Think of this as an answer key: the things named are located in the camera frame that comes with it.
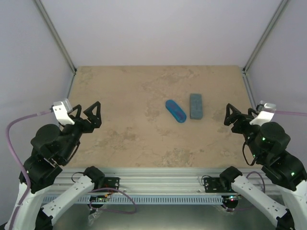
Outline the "grey-blue teal-lined glasses case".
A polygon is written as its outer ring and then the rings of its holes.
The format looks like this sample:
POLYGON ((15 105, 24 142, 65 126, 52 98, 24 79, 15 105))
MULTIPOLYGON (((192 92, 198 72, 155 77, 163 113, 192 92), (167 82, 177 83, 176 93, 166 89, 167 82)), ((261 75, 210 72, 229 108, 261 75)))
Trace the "grey-blue teal-lined glasses case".
POLYGON ((201 120, 203 118, 202 95, 191 93, 189 96, 190 119, 201 120))

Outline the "blue hard glasses case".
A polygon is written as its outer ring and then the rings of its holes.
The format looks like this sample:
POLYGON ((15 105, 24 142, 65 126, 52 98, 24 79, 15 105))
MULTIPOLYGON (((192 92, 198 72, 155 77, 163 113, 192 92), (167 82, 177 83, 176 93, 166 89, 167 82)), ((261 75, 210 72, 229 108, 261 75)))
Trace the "blue hard glasses case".
POLYGON ((165 102, 165 107, 177 122, 184 123, 186 121, 186 113, 174 100, 167 100, 165 102))

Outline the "red translucent sunglasses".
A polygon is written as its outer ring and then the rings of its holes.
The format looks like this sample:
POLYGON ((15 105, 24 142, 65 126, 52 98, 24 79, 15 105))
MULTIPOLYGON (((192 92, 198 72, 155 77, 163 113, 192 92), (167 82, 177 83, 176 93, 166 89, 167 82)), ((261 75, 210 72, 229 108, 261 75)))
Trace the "red translucent sunglasses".
POLYGON ((185 114, 180 107, 172 106, 172 115, 178 122, 183 122, 185 119, 185 114))

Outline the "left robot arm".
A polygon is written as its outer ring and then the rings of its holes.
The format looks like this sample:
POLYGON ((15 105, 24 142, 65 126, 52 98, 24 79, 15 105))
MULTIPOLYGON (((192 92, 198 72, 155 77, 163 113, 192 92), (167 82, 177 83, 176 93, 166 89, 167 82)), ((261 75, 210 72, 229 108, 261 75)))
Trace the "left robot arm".
POLYGON ((2 230, 51 230, 58 219, 83 195, 101 191, 105 187, 105 175, 91 166, 62 195, 43 206, 42 202, 51 189, 62 166, 67 165, 80 145, 82 134, 93 133, 102 124, 101 104, 95 102, 84 111, 82 107, 71 107, 68 100, 54 103, 54 112, 59 125, 41 127, 31 140, 31 156, 21 163, 12 144, 9 149, 21 168, 19 192, 12 215, 2 230))

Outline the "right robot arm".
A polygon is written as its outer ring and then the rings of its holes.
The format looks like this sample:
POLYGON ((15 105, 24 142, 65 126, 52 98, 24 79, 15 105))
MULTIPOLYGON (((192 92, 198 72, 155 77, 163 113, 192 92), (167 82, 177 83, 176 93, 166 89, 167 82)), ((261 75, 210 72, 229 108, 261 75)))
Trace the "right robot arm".
POLYGON ((303 163, 286 151, 291 138, 272 118, 276 106, 261 101, 247 114, 230 103, 226 106, 224 125, 244 137, 253 155, 253 163, 262 166, 266 177, 280 191, 284 204, 271 199, 256 188, 242 172, 231 166, 220 174, 220 186, 234 190, 252 203, 277 230, 307 228, 307 172, 303 163))

